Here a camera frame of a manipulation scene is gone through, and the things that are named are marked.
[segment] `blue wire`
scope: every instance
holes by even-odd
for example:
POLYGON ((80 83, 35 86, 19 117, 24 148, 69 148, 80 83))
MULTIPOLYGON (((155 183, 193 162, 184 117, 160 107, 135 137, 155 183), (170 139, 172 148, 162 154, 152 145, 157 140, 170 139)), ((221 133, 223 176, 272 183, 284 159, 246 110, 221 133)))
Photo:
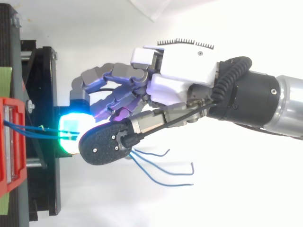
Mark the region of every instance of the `blue wire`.
POLYGON ((131 153, 133 153, 134 155, 138 156, 140 159, 142 159, 143 161, 153 165, 154 167, 158 168, 159 170, 169 174, 169 175, 175 175, 175 176, 191 176, 195 173, 195 170, 194 170, 194 164, 191 163, 191 169, 192 169, 192 172, 190 174, 186 174, 186 173, 183 173, 183 174, 177 174, 177 173, 171 173, 165 169, 162 169, 160 166, 154 164, 153 162, 151 162, 150 160, 147 160, 145 158, 143 158, 141 155, 137 154, 136 152, 132 151, 131 153))
POLYGON ((12 130, 18 132, 19 134, 29 137, 29 138, 35 138, 35 139, 51 139, 51 140, 59 140, 59 139, 67 139, 70 140, 77 138, 77 136, 71 136, 71 137, 59 137, 59 136, 50 136, 50 135, 43 135, 40 133, 34 133, 34 132, 30 132, 30 131, 25 131, 22 129, 19 129, 13 125, 11 125, 10 122, 4 122, 4 125, 7 127, 10 127, 12 130))
POLYGON ((141 154, 144 154, 144 155, 154 155, 154 156, 157 156, 157 157, 163 157, 163 156, 165 156, 165 155, 170 151, 170 149, 168 149, 163 155, 158 155, 158 154, 154 154, 154 153, 145 153, 145 152, 140 151, 140 150, 137 150, 137 149, 135 149, 135 148, 133 148, 133 149, 134 149, 135 151, 141 153, 141 154))
POLYGON ((137 160, 131 155, 128 155, 129 157, 132 158, 132 160, 139 166, 140 169, 143 170, 143 172, 145 172, 145 174, 155 183, 160 184, 162 186, 166 186, 166 187, 181 187, 181 186, 192 186, 194 185, 193 183, 184 183, 184 184, 165 184, 165 183, 160 183, 159 181, 156 181, 155 179, 153 179, 153 177, 137 162, 137 160))
POLYGON ((77 134, 79 135, 80 132, 76 132, 76 131, 64 131, 64 130, 57 130, 57 129, 49 129, 49 128, 41 128, 41 127, 33 127, 33 126, 26 126, 26 125, 19 125, 19 124, 14 124, 8 121, 4 121, 7 124, 11 124, 15 127, 18 128, 24 128, 24 129, 33 129, 33 130, 37 130, 37 131, 51 131, 51 132, 63 132, 63 133, 70 133, 70 134, 77 134))

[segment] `green light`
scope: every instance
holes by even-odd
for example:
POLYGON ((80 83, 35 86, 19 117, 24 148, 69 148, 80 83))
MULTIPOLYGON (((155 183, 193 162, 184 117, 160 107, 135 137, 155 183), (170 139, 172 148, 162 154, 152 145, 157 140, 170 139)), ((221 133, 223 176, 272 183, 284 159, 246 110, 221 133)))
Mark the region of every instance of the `green light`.
MULTIPOLYGON (((59 120, 59 130, 75 131, 83 135, 86 131, 95 125, 95 119, 92 115, 87 113, 69 113, 63 115, 59 120)), ((74 136, 74 134, 60 132, 62 136, 74 136)), ((61 147, 70 154, 79 154, 78 143, 79 140, 59 140, 61 147)))

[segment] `gear teeth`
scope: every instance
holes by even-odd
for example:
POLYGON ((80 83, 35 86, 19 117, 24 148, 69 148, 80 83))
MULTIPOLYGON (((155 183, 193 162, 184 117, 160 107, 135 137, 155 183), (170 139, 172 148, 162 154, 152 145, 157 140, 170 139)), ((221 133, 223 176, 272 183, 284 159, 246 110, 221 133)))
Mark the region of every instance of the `gear teeth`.
POLYGON ((198 42, 196 42, 195 45, 196 45, 196 46, 202 46, 202 47, 205 47, 205 48, 208 48, 208 49, 211 49, 211 50, 214 49, 214 45, 210 45, 210 44, 205 44, 205 43, 198 43, 198 42))
POLYGON ((178 44, 191 44, 191 45, 194 45, 195 44, 195 41, 193 39, 176 39, 176 43, 178 44))
POLYGON ((169 44, 175 44, 175 43, 176 43, 176 40, 175 40, 175 39, 161 40, 161 41, 158 41, 158 46, 161 46, 161 45, 169 45, 169 44))

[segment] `red plastic bracket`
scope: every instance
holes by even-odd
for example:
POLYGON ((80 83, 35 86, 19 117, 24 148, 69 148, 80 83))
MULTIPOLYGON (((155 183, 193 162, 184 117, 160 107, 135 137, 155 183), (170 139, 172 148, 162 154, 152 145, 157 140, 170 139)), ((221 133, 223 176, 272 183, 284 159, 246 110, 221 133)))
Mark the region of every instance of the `red plastic bracket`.
POLYGON ((19 186, 27 177, 27 158, 25 137, 16 131, 12 132, 13 138, 13 169, 14 176, 7 183, 4 107, 9 106, 12 110, 12 123, 25 125, 25 106, 18 99, 0 98, 0 197, 19 186))

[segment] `coiled black cable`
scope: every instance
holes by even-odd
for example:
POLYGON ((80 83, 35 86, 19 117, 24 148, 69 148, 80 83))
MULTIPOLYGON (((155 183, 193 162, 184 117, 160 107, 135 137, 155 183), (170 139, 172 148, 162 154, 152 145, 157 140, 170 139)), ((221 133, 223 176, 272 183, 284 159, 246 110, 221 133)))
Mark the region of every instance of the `coiled black cable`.
POLYGON ((226 92, 230 87, 252 66, 252 61, 248 57, 236 57, 229 59, 226 62, 234 63, 234 65, 218 79, 213 88, 211 99, 216 103, 225 99, 226 92))

